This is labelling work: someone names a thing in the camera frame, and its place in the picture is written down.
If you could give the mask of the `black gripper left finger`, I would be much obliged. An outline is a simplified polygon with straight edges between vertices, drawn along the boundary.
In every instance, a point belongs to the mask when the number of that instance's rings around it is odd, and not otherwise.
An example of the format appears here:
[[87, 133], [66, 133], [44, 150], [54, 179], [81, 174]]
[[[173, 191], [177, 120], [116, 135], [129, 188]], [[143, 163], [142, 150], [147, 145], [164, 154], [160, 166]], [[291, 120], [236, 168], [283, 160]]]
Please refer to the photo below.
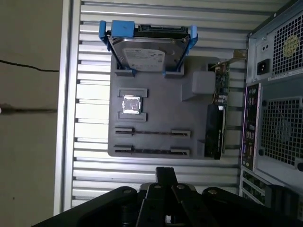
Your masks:
[[139, 191], [116, 188], [37, 224], [38, 227], [163, 227], [165, 168], [156, 168], [156, 181]]

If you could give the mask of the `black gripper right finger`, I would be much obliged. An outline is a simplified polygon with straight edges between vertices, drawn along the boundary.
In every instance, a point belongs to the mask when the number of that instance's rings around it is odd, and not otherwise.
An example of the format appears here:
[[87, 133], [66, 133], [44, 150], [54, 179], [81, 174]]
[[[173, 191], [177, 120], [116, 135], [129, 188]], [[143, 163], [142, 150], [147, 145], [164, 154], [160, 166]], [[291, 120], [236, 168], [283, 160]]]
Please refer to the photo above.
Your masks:
[[177, 181], [172, 167], [165, 168], [170, 186], [193, 227], [295, 227], [296, 219], [216, 187], [202, 194]]

